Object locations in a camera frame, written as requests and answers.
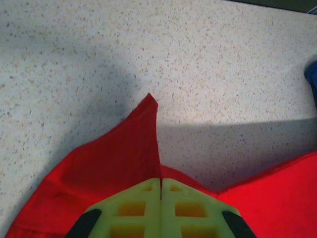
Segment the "red cloth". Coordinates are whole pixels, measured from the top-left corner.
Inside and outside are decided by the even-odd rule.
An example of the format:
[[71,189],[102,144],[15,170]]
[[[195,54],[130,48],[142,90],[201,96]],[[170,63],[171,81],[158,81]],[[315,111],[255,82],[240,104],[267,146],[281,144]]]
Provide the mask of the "red cloth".
[[317,152],[216,193],[160,164],[157,108],[148,95],[120,125],[67,155],[43,179],[6,238],[64,237],[92,204],[155,177],[176,179],[235,206],[259,238],[317,236]]

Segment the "granite countertop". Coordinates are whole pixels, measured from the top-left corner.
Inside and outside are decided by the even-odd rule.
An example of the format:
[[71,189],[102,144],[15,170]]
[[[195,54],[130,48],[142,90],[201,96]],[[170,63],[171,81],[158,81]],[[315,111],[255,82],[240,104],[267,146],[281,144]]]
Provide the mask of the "granite countertop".
[[0,237],[150,92],[164,164],[221,189],[317,148],[317,16],[220,0],[0,2]]

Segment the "yellow-green plastic object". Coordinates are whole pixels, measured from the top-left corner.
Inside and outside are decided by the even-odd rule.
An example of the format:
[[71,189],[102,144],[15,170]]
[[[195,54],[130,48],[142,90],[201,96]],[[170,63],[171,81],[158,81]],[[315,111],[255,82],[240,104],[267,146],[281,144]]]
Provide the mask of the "yellow-green plastic object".
[[87,209],[65,238],[256,238],[237,209],[152,178]]

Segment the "white speckled surface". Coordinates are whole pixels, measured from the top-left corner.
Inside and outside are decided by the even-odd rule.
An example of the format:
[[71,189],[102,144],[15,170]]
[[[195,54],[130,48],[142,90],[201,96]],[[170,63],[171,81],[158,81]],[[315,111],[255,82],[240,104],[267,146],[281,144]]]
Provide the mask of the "white speckled surface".
[[317,148],[317,16],[218,0],[0,2],[0,237],[148,93],[161,160],[211,188]]

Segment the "blue object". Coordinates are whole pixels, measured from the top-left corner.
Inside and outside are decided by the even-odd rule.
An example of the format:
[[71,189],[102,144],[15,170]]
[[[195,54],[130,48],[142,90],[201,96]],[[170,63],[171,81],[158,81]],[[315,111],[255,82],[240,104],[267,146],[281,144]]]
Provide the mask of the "blue object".
[[313,96],[317,108],[317,61],[313,62],[304,72],[304,76],[311,84]]

